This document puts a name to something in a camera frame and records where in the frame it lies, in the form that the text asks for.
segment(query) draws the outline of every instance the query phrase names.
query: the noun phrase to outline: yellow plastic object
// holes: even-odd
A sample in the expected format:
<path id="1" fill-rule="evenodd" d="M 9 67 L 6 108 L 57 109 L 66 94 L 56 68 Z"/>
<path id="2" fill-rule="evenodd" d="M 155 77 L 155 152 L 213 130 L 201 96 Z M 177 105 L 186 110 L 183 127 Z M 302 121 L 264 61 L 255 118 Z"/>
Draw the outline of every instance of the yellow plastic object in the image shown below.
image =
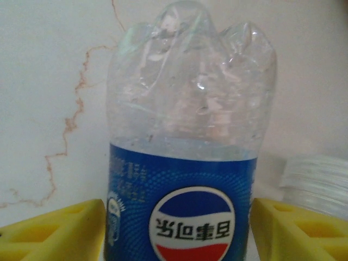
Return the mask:
<path id="1" fill-rule="evenodd" d="M 348 222 L 256 198 L 251 228 L 261 261 L 348 261 Z"/>
<path id="2" fill-rule="evenodd" d="M 0 228 L 0 261 L 96 261 L 105 233 L 102 200 Z"/>

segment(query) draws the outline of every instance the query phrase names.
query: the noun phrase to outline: plastic bottle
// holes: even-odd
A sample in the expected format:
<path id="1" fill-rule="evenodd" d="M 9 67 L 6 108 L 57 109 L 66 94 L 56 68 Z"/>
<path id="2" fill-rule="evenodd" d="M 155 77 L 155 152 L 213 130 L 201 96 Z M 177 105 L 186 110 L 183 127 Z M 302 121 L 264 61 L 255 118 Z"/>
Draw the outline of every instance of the plastic bottle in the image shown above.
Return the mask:
<path id="1" fill-rule="evenodd" d="M 111 60 L 106 261 L 243 260 L 276 55 L 195 2 L 126 33 Z"/>

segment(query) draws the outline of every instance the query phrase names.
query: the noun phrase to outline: blue bottle label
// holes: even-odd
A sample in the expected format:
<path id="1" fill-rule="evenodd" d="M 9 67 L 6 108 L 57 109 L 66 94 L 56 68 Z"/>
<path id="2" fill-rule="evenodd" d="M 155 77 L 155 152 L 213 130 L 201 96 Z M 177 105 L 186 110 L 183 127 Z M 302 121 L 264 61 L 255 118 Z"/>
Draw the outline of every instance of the blue bottle label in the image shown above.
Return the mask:
<path id="1" fill-rule="evenodd" d="M 243 260 L 255 167 L 111 145 L 106 261 Z"/>

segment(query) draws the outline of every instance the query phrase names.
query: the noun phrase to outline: clear plastic container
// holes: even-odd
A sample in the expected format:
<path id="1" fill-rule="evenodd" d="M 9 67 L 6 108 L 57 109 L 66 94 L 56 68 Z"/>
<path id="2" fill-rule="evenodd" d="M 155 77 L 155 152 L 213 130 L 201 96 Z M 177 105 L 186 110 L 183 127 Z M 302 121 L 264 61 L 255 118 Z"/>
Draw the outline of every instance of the clear plastic container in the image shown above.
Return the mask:
<path id="1" fill-rule="evenodd" d="M 284 201 L 348 220 L 348 162 L 327 156 L 288 160 L 280 187 Z"/>
<path id="2" fill-rule="evenodd" d="M 107 261 L 243 260 L 275 80 L 264 34 L 218 33 L 197 2 L 126 33 L 107 82 Z"/>

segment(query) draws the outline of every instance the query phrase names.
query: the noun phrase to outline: clear plastic bottle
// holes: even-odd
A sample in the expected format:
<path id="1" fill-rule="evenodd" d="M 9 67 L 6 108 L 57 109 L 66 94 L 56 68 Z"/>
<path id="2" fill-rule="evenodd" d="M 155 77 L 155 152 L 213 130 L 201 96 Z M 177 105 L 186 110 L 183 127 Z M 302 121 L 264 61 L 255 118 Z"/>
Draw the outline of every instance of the clear plastic bottle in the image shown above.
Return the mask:
<path id="1" fill-rule="evenodd" d="M 106 261 L 243 260 L 276 54 L 196 2 L 132 27 L 108 76 Z"/>

